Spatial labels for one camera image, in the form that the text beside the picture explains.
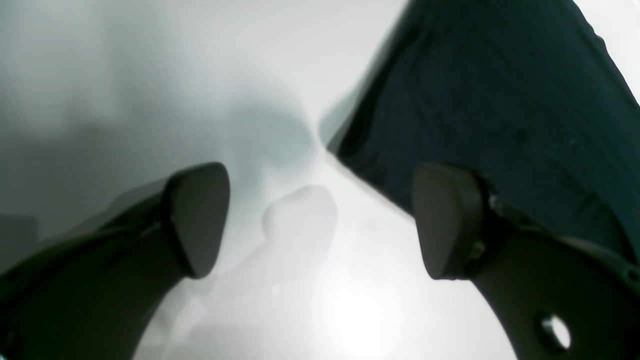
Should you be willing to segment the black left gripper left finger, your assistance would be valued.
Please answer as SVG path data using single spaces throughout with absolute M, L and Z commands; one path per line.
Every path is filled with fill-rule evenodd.
M 214 268 L 230 195 L 224 164 L 192 166 L 89 234 L 7 269 L 1 358 L 131 360 L 167 294 Z

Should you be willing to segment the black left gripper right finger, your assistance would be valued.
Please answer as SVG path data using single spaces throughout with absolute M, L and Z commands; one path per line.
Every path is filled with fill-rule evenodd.
M 639 358 L 637 266 L 547 230 L 459 166 L 417 166 L 412 198 L 427 273 L 471 281 L 519 360 Z

